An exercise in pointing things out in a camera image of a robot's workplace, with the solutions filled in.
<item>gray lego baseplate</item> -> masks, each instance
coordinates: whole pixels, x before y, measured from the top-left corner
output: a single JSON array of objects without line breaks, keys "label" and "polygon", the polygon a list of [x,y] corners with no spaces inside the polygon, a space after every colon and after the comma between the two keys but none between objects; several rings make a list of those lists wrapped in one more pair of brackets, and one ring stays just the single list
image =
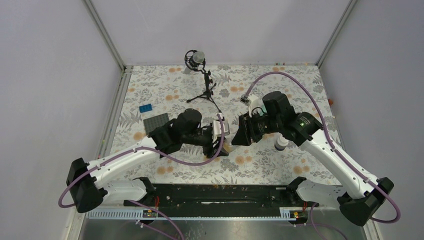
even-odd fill
[{"label": "gray lego baseplate", "polygon": [[144,119],[144,129],[146,131],[146,134],[149,135],[149,133],[155,128],[163,126],[167,122],[169,122],[170,117],[168,116],[168,113],[163,113],[157,116],[152,116],[150,118]]}]

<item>metal floor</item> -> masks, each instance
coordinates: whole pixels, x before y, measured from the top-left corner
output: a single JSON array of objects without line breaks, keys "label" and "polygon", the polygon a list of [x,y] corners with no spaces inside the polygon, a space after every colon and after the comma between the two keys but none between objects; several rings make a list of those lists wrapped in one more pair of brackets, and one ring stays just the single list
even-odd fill
[{"label": "metal floor", "polygon": [[[315,223],[340,229],[350,240],[367,239],[358,227],[336,210],[314,210]],[[312,226],[293,227],[286,221],[191,220],[175,221],[186,240],[320,240]],[[150,224],[178,238],[174,227],[165,220]],[[335,230],[318,227],[328,240],[344,240]],[[148,228],[140,228],[133,220],[86,219],[79,240],[167,240],[169,238]]]}]

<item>tripod stand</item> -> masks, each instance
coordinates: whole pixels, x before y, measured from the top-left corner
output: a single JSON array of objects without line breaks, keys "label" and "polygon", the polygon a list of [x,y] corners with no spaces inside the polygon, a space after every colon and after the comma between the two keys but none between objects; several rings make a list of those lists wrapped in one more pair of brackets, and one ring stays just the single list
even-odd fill
[{"label": "tripod stand", "polygon": [[202,94],[193,97],[192,99],[187,100],[187,103],[190,103],[191,101],[195,100],[195,99],[206,99],[210,102],[212,102],[215,107],[218,109],[219,113],[222,113],[220,108],[217,106],[217,104],[215,103],[215,101],[212,99],[212,95],[214,95],[214,87],[217,85],[216,83],[213,84],[214,82],[212,81],[212,79],[209,78],[209,76],[211,75],[211,71],[205,71],[205,70],[200,70],[201,73],[203,73],[204,76],[204,85],[206,87],[206,91],[204,91]]}]

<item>cable connector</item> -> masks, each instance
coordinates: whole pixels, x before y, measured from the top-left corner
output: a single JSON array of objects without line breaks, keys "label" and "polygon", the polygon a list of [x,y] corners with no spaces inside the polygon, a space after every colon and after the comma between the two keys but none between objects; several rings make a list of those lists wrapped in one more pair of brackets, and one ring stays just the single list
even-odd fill
[{"label": "cable connector", "polygon": [[246,94],[243,94],[243,95],[240,97],[240,102],[242,102],[242,103],[244,103],[244,104],[246,104],[246,105],[249,105],[249,98],[248,98],[248,96],[246,96]]}]

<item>blue lego brick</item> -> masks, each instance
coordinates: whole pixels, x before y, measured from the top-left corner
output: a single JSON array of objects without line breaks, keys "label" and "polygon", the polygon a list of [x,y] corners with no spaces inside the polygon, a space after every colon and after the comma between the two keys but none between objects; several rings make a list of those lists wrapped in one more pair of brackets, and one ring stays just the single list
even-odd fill
[{"label": "blue lego brick", "polygon": [[152,105],[147,104],[147,105],[140,106],[139,108],[140,108],[140,113],[145,113],[152,110]]}]

